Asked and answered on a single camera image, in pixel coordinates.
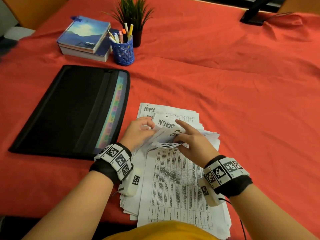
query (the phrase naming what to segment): pencil cup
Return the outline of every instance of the pencil cup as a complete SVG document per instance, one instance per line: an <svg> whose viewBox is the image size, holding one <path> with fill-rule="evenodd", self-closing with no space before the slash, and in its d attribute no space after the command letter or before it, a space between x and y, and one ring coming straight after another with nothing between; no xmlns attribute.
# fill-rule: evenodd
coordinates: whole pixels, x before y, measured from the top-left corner
<svg viewBox="0 0 320 240"><path fill-rule="evenodd" d="M134 62L133 39L125 44L111 42L114 62L118 65L128 66Z"/></svg>

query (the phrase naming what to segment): stack of books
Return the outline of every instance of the stack of books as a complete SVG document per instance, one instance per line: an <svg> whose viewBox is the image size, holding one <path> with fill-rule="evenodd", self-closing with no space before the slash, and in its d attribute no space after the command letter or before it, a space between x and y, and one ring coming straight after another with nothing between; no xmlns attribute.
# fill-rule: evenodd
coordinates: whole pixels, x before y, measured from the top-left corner
<svg viewBox="0 0 320 240"><path fill-rule="evenodd" d="M73 22L57 39L62 54L106 62L112 52L107 32L111 24L83 16L72 19Z"/></svg>

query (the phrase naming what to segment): red fabric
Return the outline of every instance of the red fabric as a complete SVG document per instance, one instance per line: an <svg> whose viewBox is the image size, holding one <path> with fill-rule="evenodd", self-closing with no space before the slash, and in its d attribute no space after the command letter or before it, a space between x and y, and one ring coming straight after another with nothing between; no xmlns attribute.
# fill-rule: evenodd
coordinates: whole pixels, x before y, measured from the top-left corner
<svg viewBox="0 0 320 240"><path fill-rule="evenodd" d="M124 129L141 102L195 110L221 134L254 183L320 237L320 17L273 17L262 27L241 9L193 0L147 0L155 7L135 48ZM86 175L91 162L7 150L64 64L109 66L63 56L56 39L71 15L111 21L115 0L70 0L0 62L0 214L42 217ZM231 236L242 239L234 210ZM103 220L133 224L114 196Z"/></svg>

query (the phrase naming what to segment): person's left arm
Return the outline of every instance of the person's left arm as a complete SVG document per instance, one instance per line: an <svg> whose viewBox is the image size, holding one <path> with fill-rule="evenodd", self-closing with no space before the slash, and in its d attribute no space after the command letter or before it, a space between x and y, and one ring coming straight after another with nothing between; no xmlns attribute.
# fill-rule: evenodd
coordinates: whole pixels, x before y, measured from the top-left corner
<svg viewBox="0 0 320 240"><path fill-rule="evenodd" d="M154 135L151 117L132 121L120 143L133 151ZM110 197L113 182L104 174L90 171L80 183L23 240L92 239Z"/></svg>

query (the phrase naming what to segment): black pot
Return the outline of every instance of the black pot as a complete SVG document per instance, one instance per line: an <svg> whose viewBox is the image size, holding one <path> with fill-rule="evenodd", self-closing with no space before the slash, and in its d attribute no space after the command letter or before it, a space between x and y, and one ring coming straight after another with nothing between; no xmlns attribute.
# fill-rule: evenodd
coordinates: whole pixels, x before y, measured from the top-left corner
<svg viewBox="0 0 320 240"><path fill-rule="evenodd" d="M137 48L141 45L142 30L132 32L133 47Z"/></svg>

